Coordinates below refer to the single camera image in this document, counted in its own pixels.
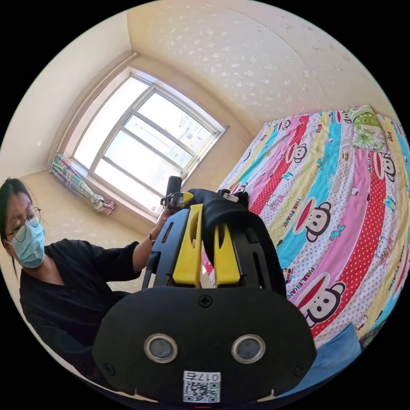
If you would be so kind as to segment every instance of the blue surgical mask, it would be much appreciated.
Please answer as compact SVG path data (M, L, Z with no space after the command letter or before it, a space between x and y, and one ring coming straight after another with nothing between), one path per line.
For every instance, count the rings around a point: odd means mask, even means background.
M15 250L20 263L26 268L37 268L44 260L44 229L39 223L34 227L29 221L26 221L26 236L22 242L16 240L16 236L11 241L11 246Z

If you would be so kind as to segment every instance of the window frame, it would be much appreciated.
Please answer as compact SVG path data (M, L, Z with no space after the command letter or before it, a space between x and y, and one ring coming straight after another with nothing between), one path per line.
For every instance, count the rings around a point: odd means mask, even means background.
M106 180L104 180L102 177L97 175L95 173L95 170L101 160L106 161L110 165L114 166L116 169L118 169L120 172L122 172L124 175L127 177L131 178L138 184L140 184L142 187L147 189L148 191L152 192L155 195L158 195L159 197L163 197L165 193L160 193L154 188L150 187L148 184L144 183L141 181L138 177L130 174L127 172L125 169L121 168L118 164L115 164L113 161L111 161L109 158L105 156L111 142L114 140L116 137L117 133L119 131L123 131L126 133L128 136L131 138L135 139L139 143L143 144L146 146L148 149L151 151L155 152L157 155L161 156L164 160L166 160L168 163L176 167L181 171L181 178L183 182L190 176L192 173L193 169L200 163L200 161L203 159L204 155L207 153L207 151L213 146L213 144L221 137L221 135L224 134L224 132L227 130L226 127L220 125L219 123L216 122L215 119L212 118L212 120L217 124L217 126L213 125L210 121L206 120L201 114L197 113L192 107L190 107L189 104L186 102L182 101L179 97L176 95L173 95L172 92L166 90L164 87L162 87L162 84L158 84L158 81L152 81L155 80L154 78L151 78L151 76L147 77L150 78L150 80L142 77L141 75L138 75L138 73L133 72L130 70L128 72L128 75L126 75L126 78L119 83L119 85L107 96L107 98L104 100L104 102L99 106L99 108L96 110L96 112L93 114L92 118L90 121L87 123L87 126L84 128L84 130L81 132L81 135L76 142L76 145L72 151L72 154L70 155L70 160L72 161L75 169L79 171L80 174L82 174L84 177L90 176L92 177L95 181L100 183L103 186L106 186L108 189L110 189L113 193L118 195L119 197L123 198L124 200L128 201L129 203L133 204L137 208L143 210L144 212L147 212L151 216L155 217L157 216L157 213L152 211L151 209L147 208L146 206L140 204L138 201L136 201L133 198L130 198L127 194L125 194L123 191L117 189L115 186L111 185L108 183ZM141 93L136 100L127 108L127 110L123 113L123 115L119 118L119 120L115 123L114 127L110 130L108 133L107 137L104 139L104 142L101 144L100 149L98 150L96 156L94 157L94 160L91 164L91 166L88 168L85 165L83 165L80 161L78 161L75 158L75 154L77 152L77 149L85 136L89 126L92 124L92 122L95 120L96 116L100 112L100 110L104 107L104 105L110 100L110 98L120 89L120 87L129 80L129 78L135 78L136 80L146 84L148 88ZM138 113L138 109L154 94L157 93L161 97L167 99L170 101L172 104L174 104L176 107L180 108L183 112L185 112L187 115L189 115L192 119L194 119L196 122L198 122L202 127L204 127L206 130L208 130L211 133L211 136L208 138L208 140L202 145L202 147L198 150L198 152L194 152L191 150L188 146L184 145L181 143L180 140L172 136L170 133L168 133L166 130L162 129L160 126L158 126L155 122L149 120L142 114ZM183 96L184 99L188 100L192 105L195 105L194 102L189 100L186 96ZM141 138L139 138L137 135L133 134L131 131L129 131L127 128L125 128L126 122L131 118L132 115L137 116L144 122L146 122L148 125L152 126L155 130L163 134L165 137L170 139L172 142L177 144L179 147L187 151L189 154L192 155L192 158L190 161L187 163L185 167L181 167L178 164L176 164L174 161L169 159L165 154L162 154L158 150L156 150L154 147L150 146L147 142L143 141Z

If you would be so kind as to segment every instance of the bed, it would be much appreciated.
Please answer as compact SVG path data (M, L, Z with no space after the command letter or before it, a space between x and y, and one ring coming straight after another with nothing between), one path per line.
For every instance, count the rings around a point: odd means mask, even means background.
M354 360L400 295L410 267L409 178L401 124L365 105L265 123L219 187L248 192L322 370L323 351L339 363L333 373ZM214 283L204 252L202 263ZM337 343L357 348L329 351ZM324 377L305 378L305 387Z

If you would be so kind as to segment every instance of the window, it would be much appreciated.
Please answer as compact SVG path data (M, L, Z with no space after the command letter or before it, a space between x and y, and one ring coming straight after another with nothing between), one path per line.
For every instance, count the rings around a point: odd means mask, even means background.
M223 131L193 105L130 75L89 123L72 159L112 191L155 213L168 178L185 178Z

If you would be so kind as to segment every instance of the blue cloth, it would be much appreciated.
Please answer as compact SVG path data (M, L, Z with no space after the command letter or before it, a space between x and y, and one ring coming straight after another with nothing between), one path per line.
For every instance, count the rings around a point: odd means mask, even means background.
M334 339L317 350L316 360L303 380L279 397L298 393L342 371L361 353L359 339L353 325L349 325Z

